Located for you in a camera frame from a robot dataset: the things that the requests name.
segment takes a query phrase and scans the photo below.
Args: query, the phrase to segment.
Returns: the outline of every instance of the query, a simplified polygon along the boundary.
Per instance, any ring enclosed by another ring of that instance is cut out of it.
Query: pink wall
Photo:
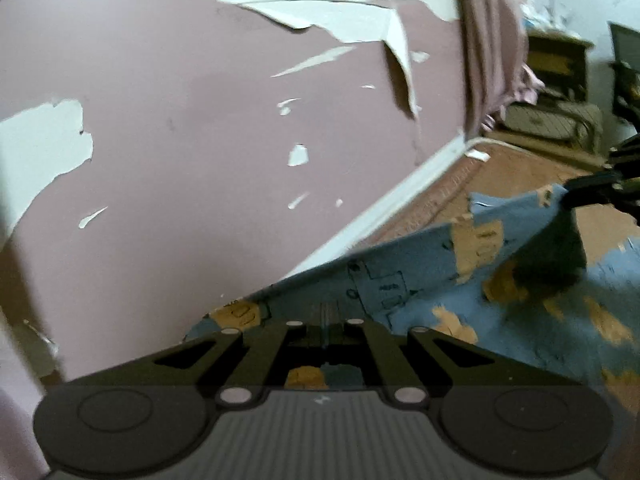
[[[155,351],[392,189],[464,116],[459,23],[398,6],[410,49],[431,56],[414,66],[421,136],[379,43],[271,78],[340,43],[215,0],[0,0],[0,119],[75,98],[94,137],[93,160],[34,200],[0,254],[10,321],[39,318],[70,378]],[[310,162],[290,168],[297,142]]]
[[[31,430],[42,386],[29,370],[0,312],[0,479],[36,480],[48,471]]]

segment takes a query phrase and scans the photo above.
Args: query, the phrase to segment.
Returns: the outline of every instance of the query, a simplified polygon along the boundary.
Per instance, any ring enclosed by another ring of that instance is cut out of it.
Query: floor
[[[586,174],[585,171],[498,144],[483,143],[478,149],[489,153],[491,159],[481,162],[462,158],[433,186],[356,248],[377,245],[429,224],[460,216],[468,212],[470,192],[508,198]],[[640,227],[634,220],[610,206],[583,207],[576,215],[590,265],[627,238],[640,237]]]

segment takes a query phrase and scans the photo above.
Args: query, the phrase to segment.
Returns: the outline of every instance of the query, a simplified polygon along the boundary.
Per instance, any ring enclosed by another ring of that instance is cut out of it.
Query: white wall
[[[548,0],[536,0],[538,10],[547,4]],[[607,22],[640,30],[640,0],[556,0],[556,8],[562,13],[568,10],[573,16],[569,28],[595,44],[589,54],[589,101],[603,111],[602,144],[607,148],[635,134],[611,114],[613,71],[607,64],[613,60],[613,47]]]

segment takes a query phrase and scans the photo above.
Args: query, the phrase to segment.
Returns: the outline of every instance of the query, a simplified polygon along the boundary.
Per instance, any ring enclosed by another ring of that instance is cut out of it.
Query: paint chip
[[[465,153],[469,158],[475,158],[477,160],[482,160],[483,162],[488,161],[491,158],[491,155],[485,152],[479,152],[476,149],[469,150]]]
[[[624,370],[618,377],[606,368],[602,378],[610,391],[632,415],[640,410],[640,375],[633,370]]]
[[[542,301],[542,305],[551,316],[555,317],[558,321],[564,321],[564,313],[560,310],[556,300],[548,298]]]
[[[96,211],[94,214],[89,215],[89,216],[85,216],[80,223],[78,224],[78,227],[81,229],[84,229],[86,227],[86,225],[93,220],[95,217],[97,217],[101,212],[103,212],[105,209],[107,209],[107,207],[103,207],[102,209]]]
[[[284,383],[286,390],[328,390],[320,368],[301,366],[289,370]]]
[[[303,62],[298,63],[296,66],[292,66],[291,68],[287,68],[282,72],[279,72],[271,77],[280,77],[281,75],[287,75],[294,72],[299,72],[300,70],[304,70],[305,68],[310,68],[312,66],[316,66],[322,63],[327,63],[329,61],[335,61],[342,54],[346,54],[351,50],[354,50],[354,46],[337,46],[335,48],[330,48],[329,50],[325,50],[322,54],[318,54],[317,56],[312,56],[309,59],[305,59]]]
[[[288,166],[302,166],[309,162],[309,154],[304,144],[296,144],[289,152]]]
[[[289,115],[291,113],[291,108],[287,105],[293,101],[300,101],[300,97],[294,97],[293,99],[287,99],[286,101],[279,102],[276,106],[280,109],[281,115]]]
[[[599,303],[589,296],[585,296],[583,300],[589,308],[589,318],[592,325],[603,339],[613,346],[620,346],[625,341],[634,341],[631,329],[624,326],[612,313],[602,308]]]
[[[302,195],[300,195],[297,199],[295,199],[293,202],[290,202],[289,205],[287,206],[289,209],[295,209],[298,204],[300,202],[302,202],[306,197],[309,196],[309,192],[305,191]]]
[[[513,277],[515,268],[516,261],[507,260],[495,269],[495,272],[488,280],[482,282],[482,291],[487,300],[508,304],[519,303],[529,297],[529,291],[518,286]]]
[[[415,88],[412,82],[411,59],[409,56],[406,32],[400,15],[395,9],[387,9],[371,4],[355,2],[334,2],[322,0],[286,0],[258,3],[245,3],[243,7],[256,10],[271,19],[276,20],[291,28],[308,28],[311,25],[327,30],[336,40],[342,43],[362,43],[369,41],[384,41],[391,52],[396,56],[408,90],[408,104],[414,116]],[[331,61],[315,56],[296,65],[295,67],[277,75],[296,72],[318,64],[318,62]]]
[[[504,244],[500,220],[476,226],[471,213],[451,220],[451,241],[456,255],[458,283],[465,283],[478,267],[489,265]]]
[[[428,59],[429,59],[429,54],[427,54],[426,52],[422,52],[422,51],[414,52],[413,50],[411,52],[411,60],[416,63],[424,63]]]
[[[538,205],[540,207],[549,207],[551,206],[551,199],[554,195],[554,187],[549,184],[548,186],[543,186],[540,189],[536,190],[538,194]]]
[[[462,324],[460,318],[453,312],[449,312],[444,306],[434,306],[431,312],[440,320],[439,325],[434,330],[472,345],[478,342],[478,335],[473,327]]]
[[[43,104],[0,121],[0,249],[36,196],[93,152],[78,101]]]
[[[214,309],[210,314],[220,328],[247,330],[260,325],[260,306],[247,300],[235,300]]]

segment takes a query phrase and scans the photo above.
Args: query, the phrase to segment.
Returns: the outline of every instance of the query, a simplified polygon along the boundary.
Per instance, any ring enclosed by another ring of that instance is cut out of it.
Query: pink curtain
[[[465,34],[465,131],[475,137],[515,100],[535,101],[542,84],[528,70],[520,0],[460,0]]]

